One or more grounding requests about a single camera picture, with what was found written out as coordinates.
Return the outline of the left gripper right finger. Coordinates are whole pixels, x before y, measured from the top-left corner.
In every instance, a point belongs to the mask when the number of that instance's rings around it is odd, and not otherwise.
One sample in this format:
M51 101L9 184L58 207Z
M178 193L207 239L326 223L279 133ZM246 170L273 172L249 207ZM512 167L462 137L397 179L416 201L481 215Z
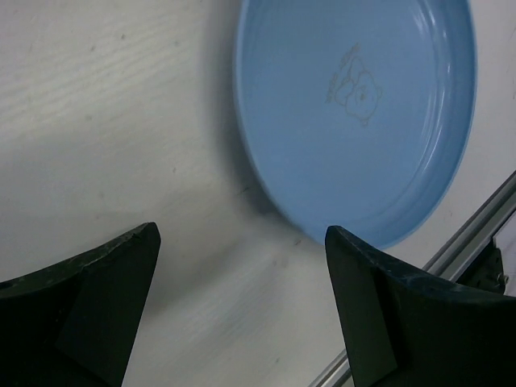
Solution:
M515 300L429 274L342 227L327 267L357 386L512 386Z

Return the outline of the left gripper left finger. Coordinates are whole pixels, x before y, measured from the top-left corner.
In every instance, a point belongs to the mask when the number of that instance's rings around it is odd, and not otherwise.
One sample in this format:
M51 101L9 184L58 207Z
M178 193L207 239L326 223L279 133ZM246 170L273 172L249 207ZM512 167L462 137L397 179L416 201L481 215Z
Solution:
M120 386L156 268L144 223L103 245L1 283L3 386Z

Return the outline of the blue round plate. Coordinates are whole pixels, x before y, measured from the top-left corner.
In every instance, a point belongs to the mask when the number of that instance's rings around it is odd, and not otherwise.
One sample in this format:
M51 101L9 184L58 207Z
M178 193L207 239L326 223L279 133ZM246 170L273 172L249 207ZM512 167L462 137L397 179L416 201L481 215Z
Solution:
M245 1L234 99L270 200L317 242L377 248L446 194L467 146L476 40L467 1Z

